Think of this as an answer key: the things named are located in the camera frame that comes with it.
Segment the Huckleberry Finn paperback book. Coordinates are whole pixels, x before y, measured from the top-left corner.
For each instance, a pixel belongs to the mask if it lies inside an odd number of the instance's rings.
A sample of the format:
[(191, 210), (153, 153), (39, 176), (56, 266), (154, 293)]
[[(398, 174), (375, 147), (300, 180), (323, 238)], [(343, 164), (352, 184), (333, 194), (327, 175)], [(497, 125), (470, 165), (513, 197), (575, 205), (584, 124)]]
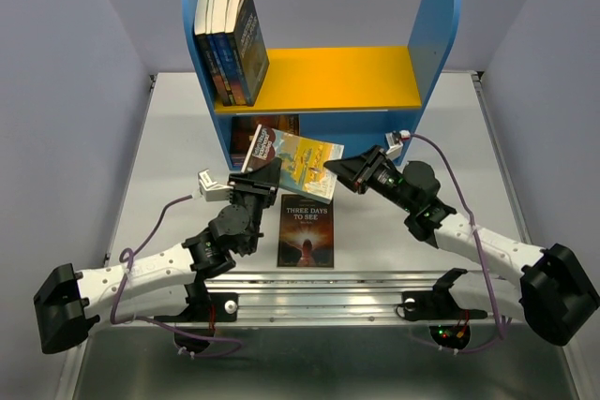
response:
[(343, 152), (343, 144), (317, 141), (258, 125), (242, 172), (258, 170), (278, 157), (281, 160), (280, 188), (296, 195), (330, 203), (337, 177), (324, 167), (324, 163), (341, 159)]

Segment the dark orange cover book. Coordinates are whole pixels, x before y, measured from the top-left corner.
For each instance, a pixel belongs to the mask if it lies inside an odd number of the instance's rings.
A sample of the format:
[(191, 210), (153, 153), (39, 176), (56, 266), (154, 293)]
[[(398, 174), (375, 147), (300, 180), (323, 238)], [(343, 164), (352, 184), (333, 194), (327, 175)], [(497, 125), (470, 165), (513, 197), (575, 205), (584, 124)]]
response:
[(300, 129), (299, 115), (234, 116), (232, 119), (230, 156), (246, 156), (258, 125), (269, 126), (284, 132), (298, 134)]

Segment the Nineteen Eighty-Four book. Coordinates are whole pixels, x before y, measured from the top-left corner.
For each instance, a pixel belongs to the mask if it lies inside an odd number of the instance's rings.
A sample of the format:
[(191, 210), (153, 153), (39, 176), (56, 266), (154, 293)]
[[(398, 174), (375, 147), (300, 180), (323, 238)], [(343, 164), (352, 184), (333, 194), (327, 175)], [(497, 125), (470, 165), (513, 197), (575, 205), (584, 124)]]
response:
[(240, 0), (233, 37), (241, 66), (239, 80), (245, 101), (248, 106), (253, 106), (269, 68), (268, 54), (254, 0)]

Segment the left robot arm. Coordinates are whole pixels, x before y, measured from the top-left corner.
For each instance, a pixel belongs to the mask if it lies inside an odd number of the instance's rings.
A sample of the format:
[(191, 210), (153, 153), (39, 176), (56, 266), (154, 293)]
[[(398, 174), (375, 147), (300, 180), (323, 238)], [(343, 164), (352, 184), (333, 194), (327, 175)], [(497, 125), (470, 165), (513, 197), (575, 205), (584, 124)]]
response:
[(100, 269), (77, 271), (70, 263), (54, 268), (33, 298), (42, 352), (75, 348), (103, 325), (158, 324), (160, 307), (134, 306), (127, 313), (125, 305), (172, 286), (185, 287), (176, 298), (179, 312), (201, 318), (210, 303), (205, 281), (233, 269), (234, 256), (256, 252), (263, 211), (277, 198), (281, 165), (275, 158), (257, 170), (231, 174), (226, 184), (212, 180), (207, 170), (199, 172), (197, 190), (181, 200), (203, 197), (226, 205), (181, 244), (144, 258), (127, 248), (118, 264)]

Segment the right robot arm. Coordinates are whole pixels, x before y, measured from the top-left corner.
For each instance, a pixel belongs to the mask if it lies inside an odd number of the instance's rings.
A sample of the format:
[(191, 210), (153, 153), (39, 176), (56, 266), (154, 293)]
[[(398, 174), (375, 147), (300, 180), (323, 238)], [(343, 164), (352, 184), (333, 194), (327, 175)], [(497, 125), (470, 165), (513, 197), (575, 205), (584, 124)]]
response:
[(482, 319), (526, 322), (541, 338), (566, 345), (599, 308), (599, 294), (575, 253), (555, 244), (524, 244), (481, 228), (444, 204), (434, 170), (411, 161), (398, 170), (383, 148), (324, 165), (357, 194), (372, 189), (407, 212), (404, 224), (417, 241), (476, 262), (481, 274), (451, 269), (426, 290), (402, 296), (408, 321)]

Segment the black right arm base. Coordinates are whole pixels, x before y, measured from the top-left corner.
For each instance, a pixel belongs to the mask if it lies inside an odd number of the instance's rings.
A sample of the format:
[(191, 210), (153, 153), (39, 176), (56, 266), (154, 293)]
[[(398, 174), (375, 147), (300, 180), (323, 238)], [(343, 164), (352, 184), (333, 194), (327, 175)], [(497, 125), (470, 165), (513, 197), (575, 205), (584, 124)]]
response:
[(441, 276), (432, 288), (402, 293), (402, 301), (395, 313), (408, 321), (441, 321), (456, 319), (486, 319), (488, 313), (480, 309), (461, 308), (450, 293), (457, 281), (466, 281), (466, 269), (453, 268)]

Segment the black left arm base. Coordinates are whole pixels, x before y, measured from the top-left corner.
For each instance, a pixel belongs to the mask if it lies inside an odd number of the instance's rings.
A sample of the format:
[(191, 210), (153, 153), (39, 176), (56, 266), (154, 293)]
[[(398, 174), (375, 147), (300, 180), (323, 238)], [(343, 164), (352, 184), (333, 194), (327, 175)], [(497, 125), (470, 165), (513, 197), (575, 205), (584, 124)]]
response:
[(192, 327), (186, 329), (186, 332), (215, 337), (218, 323), (237, 320), (239, 304), (237, 293), (210, 292), (205, 285), (188, 285), (186, 291), (186, 307), (172, 319), (172, 322), (179, 328), (192, 323), (202, 323), (201, 327)]

